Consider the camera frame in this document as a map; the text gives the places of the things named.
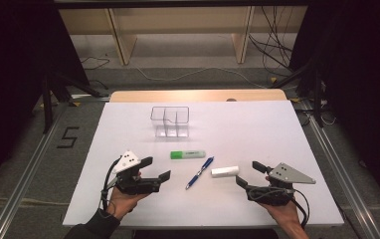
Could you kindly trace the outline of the black tripod stand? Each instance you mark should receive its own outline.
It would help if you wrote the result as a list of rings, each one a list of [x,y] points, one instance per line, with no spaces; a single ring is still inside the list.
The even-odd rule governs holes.
[[[302,66],[283,80],[273,83],[272,89],[280,89],[292,81],[299,80],[296,93],[301,97],[313,94],[312,115],[320,127],[323,127],[321,119],[321,75],[317,66],[317,60],[310,59],[306,65]]]
[[[95,98],[106,97],[106,94],[100,93],[60,73],[47,74],[42,81],[42,96],[45,113],[44,133],[47,133],[53,124],[51,95],[54,95],[60,103],[70,103],[73,100],[72,95],[67,90],[67,86],[73,86]]]

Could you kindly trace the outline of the light wooden table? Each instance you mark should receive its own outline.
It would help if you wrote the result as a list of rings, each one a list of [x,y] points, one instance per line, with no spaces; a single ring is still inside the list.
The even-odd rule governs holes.
[[[283,90],[171,90],[171,91],[116,91],[111,103],[160,103],[160,102],[242,102],[285,101]]]

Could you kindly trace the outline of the green highlighter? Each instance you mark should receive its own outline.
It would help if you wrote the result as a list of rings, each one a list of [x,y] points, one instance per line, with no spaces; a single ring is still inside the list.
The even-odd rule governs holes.
[[[188,158],[203,158],[206,156],[204,150],[182,150],[182,151],[171,151],[171,159],[188,159]]]

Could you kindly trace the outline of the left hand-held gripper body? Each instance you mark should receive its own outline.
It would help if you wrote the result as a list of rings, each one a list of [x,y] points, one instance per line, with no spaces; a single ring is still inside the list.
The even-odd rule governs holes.
[[[123,194],[150,194],[158,192],[161,183],[158,178],[142,178],[139,175],[139,166],[143,158],[139,158],[132,151],[126,151],[114,166],[115,187]]]

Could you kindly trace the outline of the person's left hand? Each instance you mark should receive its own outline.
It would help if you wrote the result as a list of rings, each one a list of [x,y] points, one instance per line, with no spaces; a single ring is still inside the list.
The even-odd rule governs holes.
[[[105,211],[116,219],[121,220],[127,213],[131,212],[136,207],[139,200],[145,197],[147,197],[147,194],[123,194],[115,187],[111,193]]]

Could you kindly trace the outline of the white stick eraser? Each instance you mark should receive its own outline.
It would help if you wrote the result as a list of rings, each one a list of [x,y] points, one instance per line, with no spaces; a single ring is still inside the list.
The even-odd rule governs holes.
[[[213,168],[211,170],[211,175],[213,178],[228,177],[238,175],[240,168],[238,166],[220,167]]]

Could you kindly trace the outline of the aluminium floor rail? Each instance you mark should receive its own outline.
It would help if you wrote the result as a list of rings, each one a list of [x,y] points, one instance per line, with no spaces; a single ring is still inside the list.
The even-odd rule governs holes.
[[[353,213],[359,222],[362,231],[364,232],[365,239],[380,239],[380,229],[375,218],[353,183],[349,172],[344,168],[339,155],[325,132],[324,127],[319,126],[321,123],[321,117],[315,117],[313,114],[309,114],[309,117],[310,125],[345,194],[345,197],[347,198],[347,201],[350,204]]]
[[[0,239],[4,239],[6,232],[8,231],[17,211],[21,205],[22,199],[26,194],[41,161],[47,151],[47,148],[54,136],[55,131],[58,128],[60,118],[63,116],[67,109],[67,104],[59,104],[55,109],[55,117],[53,123],[46,129],[46,131],[40,137],[39,143],[35,147],[33,154],[30,156],[28,164],[16,186],[12,190],[10,196],[3,204],[0,211]]]

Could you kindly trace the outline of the wooden bench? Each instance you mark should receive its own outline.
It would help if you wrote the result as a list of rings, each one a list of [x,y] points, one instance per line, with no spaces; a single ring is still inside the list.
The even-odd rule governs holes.
[[[305,6],[102,8],[65,9],[60,14],[71,35],[111,35],[125,66],[141,34],[228,34],[236,61],[242,64],[251,33],[266,33],[271,25],[279,33],[296,33],[306,10]]]

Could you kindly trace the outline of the black curtain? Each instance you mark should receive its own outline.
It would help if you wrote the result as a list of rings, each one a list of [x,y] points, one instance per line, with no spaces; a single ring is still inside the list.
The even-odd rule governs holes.
[[[319,60],[325,94],[380,186],[380,0],[312,0],[295,40],[293,69],[307,62],[331,26],[337,34]]]
[[[57,76],[89,82],[54,0],[0,0],[0,166]]]

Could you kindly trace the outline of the clear acrylic pen holder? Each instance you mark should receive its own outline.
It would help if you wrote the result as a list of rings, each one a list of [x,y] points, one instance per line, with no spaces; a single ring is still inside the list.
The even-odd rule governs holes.
[[[188,107],[153,107],[150,120],[157,137],[188,137]]]

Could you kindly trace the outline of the blue pen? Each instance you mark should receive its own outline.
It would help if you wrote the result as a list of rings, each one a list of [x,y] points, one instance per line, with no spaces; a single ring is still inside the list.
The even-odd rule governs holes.
[[[185,190],[188,190],[202,175],[202,173],[209,167],[209,165],[214,161],[214,156],[209,157],[204,164],[201,166],[199,171],[192,177],[192,179],[185,186]]]

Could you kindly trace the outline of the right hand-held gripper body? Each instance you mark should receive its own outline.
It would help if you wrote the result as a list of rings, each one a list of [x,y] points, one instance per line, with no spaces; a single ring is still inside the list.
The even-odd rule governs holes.
[[[271,167],[271,169],[270,173],[266,173],[269,178],[269,186],[248,185],[246,187],[246,193],[250,201],[268,205],[287,205],[295,193],[292,186],[294,183],[316,183],[315,179],[285,163],[280,163],[276,167]]]

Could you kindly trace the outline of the person's right hand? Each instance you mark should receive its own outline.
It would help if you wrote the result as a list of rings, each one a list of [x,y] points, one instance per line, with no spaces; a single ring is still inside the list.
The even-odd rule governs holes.
[[[285,206],[272,206],[265,203],[261,203],[261,206],[268,211],[281,229],[289,230],[301,227],[297,209],[293,202],[289,202]]]

